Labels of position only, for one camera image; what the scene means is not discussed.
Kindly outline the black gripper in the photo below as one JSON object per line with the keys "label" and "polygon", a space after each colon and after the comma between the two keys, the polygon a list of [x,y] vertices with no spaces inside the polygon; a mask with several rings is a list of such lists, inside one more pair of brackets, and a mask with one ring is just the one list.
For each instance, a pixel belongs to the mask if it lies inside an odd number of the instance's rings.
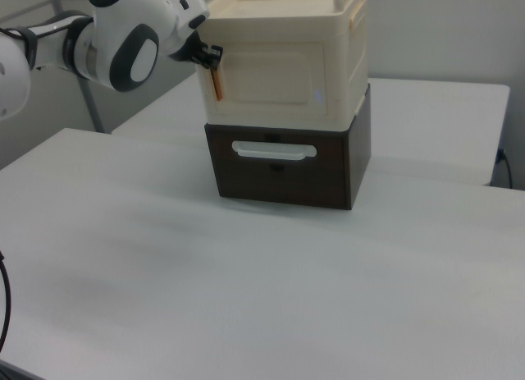
{"label": "black gripper", "polygon": [[192,62],[205,69],[216,71],[222,54],[223,47],[208,46],[201,40],[199,33],[194,31],[179,51],[179,60],[181,62]]}

